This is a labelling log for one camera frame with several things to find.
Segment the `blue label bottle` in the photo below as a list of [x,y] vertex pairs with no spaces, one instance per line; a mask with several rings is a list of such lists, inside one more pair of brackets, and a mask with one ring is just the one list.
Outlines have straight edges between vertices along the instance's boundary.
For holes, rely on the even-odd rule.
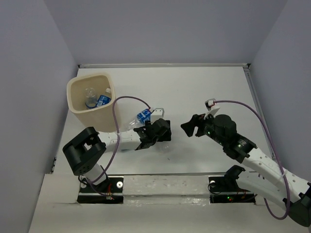
[[101,107],[103,105],[106,105],[106,104],[110,103],[111,99],[112,99],[111,89],[107,88],[105,90],[104,94],[100,95],[96,106]]
[[127,121],[123,127],[123,131],[129,131],[133,130],[134,128],[139,128],[145,125],[146,121],[151,120],[151,114],[153,112],[154,108],[147,108],[143,111],[136,114],[130,121]]

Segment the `clear bottle without label top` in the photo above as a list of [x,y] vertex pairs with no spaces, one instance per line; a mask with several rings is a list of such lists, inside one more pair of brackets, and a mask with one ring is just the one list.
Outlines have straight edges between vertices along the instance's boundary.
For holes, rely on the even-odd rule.
[[87,109],[95,108],[98,101],[97,92],[95,91],[94,88],[91,87],[86,88],[85,92],[86,92],[85,105]]

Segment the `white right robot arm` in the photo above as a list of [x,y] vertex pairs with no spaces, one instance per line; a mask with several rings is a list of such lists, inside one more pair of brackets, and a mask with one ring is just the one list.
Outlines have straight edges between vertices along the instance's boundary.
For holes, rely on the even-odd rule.
[[311,225],[311,183],[280,169],[255,143],[237,132],[236,123],[228,115],[193,115],[181,128],[188,137],[210,137],[241,164],[233,166],[224,177],[228,190],[240,187],[252,191],[288,211],[297,224]]

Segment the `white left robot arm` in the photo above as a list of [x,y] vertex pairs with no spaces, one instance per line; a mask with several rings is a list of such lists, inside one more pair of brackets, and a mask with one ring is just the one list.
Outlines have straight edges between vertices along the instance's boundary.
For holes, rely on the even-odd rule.
[[98,132],[87,127],[69,141],[62,149],[68,164],[77,177],[84,176],[88,186],[95,192],[109,187],[107,168],[98,164],[101,156],[120,150],[143,150],[158,142],[169,142],[172,138],[171,121],[162,118],[145,126],[121,133]]

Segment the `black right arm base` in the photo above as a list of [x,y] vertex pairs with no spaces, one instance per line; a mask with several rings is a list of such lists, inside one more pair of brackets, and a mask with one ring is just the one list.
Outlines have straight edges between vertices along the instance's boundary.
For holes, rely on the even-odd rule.
[[209,201],[217,203],[256,203],[256,195],[237,185],[239,175],[245,169],[234,165],[223,176],[212,176],[208,178]]

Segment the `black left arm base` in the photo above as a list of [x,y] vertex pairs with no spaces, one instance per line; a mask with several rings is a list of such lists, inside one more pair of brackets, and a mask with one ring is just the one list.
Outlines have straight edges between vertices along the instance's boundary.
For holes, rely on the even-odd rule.
[[99,185],[89,184],[86,177],[79,176],[80,187],[77,202],[80,204],[122,204],[123,176],[109,176]]

